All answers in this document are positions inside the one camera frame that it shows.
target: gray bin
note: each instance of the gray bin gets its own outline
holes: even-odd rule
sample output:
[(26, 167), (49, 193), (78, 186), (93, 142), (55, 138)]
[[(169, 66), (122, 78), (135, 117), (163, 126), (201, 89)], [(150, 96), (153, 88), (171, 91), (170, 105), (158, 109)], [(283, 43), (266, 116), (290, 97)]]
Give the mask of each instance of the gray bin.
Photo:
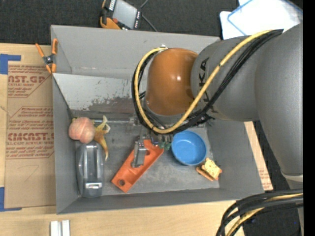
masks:
[[(264, 192), (244, 123), (221, 120), (192, 128), (205, 140), (207, 156), (223, 170), (218, 181), (208, 181), (165, 151), (128, 193), (110, 182), (140, 132), (130, 121), (130, 82), (140, 59), (159, 46), (200, 53), (218, 37), (52, 26), (51, 38), (59, 42), (53, 75), (57, 213), (237, 200)], [(75, 165), (80, 143), (69, 138), (68, 127), (73, 116), (103, 115), (111, 130), (105, 135), (110, 156), (102, 195), (83, 198)]]

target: cardboard sheet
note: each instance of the cardboard sheet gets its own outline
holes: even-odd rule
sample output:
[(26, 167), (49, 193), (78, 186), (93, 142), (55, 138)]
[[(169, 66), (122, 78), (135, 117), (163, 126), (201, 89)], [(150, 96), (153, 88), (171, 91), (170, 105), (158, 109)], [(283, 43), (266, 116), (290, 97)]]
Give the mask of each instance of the cardboard sheet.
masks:
[(35, 45), (0, 44), (0, 54), (21, 56), (8, 62), (4, 207), (54, 205), (52, 76)]

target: black surface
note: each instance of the black surface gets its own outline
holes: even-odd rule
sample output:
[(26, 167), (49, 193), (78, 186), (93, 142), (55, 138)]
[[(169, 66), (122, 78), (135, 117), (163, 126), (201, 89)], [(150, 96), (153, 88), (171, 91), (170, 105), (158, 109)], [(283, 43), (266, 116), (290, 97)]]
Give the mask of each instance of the black surface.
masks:
[[(145, 0), (130, 1), (141, 4)], [(303, 9), (303, 0), (290, 1)], [(0, 42), (50, 44), (52, 24), (99, 27), (102, 3), (102, 0), (0, 0)], [(142, 12), (161, 32), (221, 37), (219, 13), (237, 6), (237, 0), (150, 0)], [(143, 20), (140, 30), (152, 28)], [(259, 122), (256, 130), (274, 189), (288, 189)], [(294, 236), (298, 229), (295, 210), (263, 214), (244, 226), (247, 236)]]

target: orange clip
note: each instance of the orange clip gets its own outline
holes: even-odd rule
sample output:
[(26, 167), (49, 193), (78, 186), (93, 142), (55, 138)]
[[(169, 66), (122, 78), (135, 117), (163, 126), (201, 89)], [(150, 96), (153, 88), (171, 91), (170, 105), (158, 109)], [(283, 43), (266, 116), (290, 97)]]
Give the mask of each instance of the orange clip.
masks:
[[(105, 7), (105, 2), (106, 2), (106, 0), (103, 1), (102, 8)], [(101, 16), (99, 19), (99, 24), (102, 28), (105, 28), (105, 29), (120, 30), (120, 27), (117, 25), (116, 19), (105, 18), (105, 21), (103, 21), (103, 17)]]
[(139, 178), (164, 152), (164, 149), (154, 146), (150, 140), (143, 140), (143, 142), (144, 147), (147, 149), (143, 165), (138, 168), (133, 168), (131, 166), (134, 159), (133, 150), (111, 181), (125, 193), (139, 180)]
[(46, 64), (46, 69), (49, 73), (55, 73), (57, 66), (54, 63), (55, 55), (57, 55), (58, 52), (58, 40), (54, 38), (53, 44), (52, 44), (52, 54), (50, 56), (45, 56), (43, 53), (43, 50), (41, 47), (36, 43), (35, 44), (40, 56), (44, 59), (44, 62)]

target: white connector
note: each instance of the white connector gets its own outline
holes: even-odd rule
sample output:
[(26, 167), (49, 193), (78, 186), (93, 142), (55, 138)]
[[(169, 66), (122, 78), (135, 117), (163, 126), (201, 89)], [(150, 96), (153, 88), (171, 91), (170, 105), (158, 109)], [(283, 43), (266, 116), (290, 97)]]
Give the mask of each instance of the white connector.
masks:
[(70, 236), (70, 221), (51, 221), (50, 236)]

